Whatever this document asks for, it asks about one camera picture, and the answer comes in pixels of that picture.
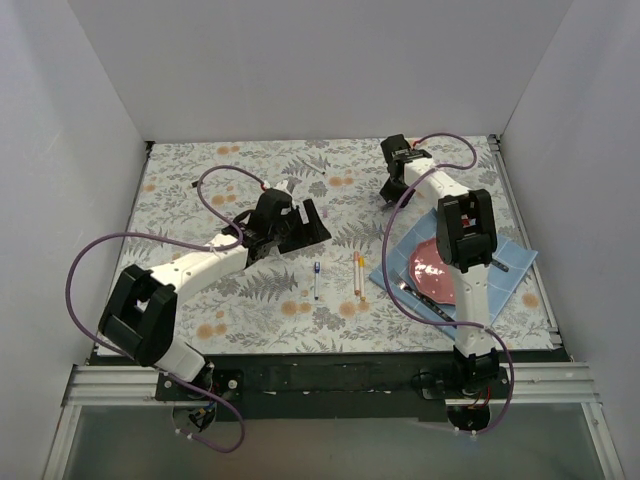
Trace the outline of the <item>blue marker pen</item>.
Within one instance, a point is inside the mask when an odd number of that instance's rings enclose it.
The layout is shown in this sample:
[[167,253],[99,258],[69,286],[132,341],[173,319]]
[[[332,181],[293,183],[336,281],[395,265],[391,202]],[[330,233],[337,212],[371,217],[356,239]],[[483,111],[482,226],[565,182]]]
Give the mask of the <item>blue marker pen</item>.
[[320,297],[320,274],[319,272],[315,272],[314,274],[314,299],[319,300]]

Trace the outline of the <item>yellow marker pen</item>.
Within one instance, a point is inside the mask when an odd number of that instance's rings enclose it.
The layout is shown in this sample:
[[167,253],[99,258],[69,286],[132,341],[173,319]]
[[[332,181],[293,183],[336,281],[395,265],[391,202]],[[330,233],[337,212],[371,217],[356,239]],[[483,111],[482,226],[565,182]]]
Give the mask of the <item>yellow marker pen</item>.
[[359,297],[362,302],[366,301],[366,292],[365,292],[365,260],[361,255],[358,258],[357,262],[357,272],[358,272],[358,286],[359,286]]

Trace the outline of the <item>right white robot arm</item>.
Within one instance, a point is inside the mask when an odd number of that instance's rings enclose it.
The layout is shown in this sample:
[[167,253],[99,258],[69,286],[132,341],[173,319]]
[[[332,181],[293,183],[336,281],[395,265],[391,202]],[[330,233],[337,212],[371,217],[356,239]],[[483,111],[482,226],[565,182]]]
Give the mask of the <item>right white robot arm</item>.
[[475,397],[499,375],[499,355],[490,333],[489,267],[497,249],[491,195],[472,190],[446,173],[466,166],[438,164],[424,150],[410,145],[402,134],[384,139],[381,149],[389,178],[380,195],[394,205],[394,213],[418,192],[436,210],[436,247],[453,280],[455,334],[453,361],[442,376],[447,386],[464,397]]

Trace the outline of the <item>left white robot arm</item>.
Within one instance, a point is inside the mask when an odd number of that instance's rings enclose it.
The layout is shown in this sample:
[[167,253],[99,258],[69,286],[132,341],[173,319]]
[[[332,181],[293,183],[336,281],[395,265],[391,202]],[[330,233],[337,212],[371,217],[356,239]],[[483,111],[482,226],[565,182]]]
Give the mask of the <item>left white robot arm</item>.
[[127,267],[119,276],[99,323],[99,332],[143,367],[178,378],[193,400],[213,386],[213,367],[203,354],[175,335],[182,304],[224,277],[241,272],[276,248],[284,254],[331,238],[314,202],[296,204],[270,188],[256,206],[238,215],[203,251],[145,270]]

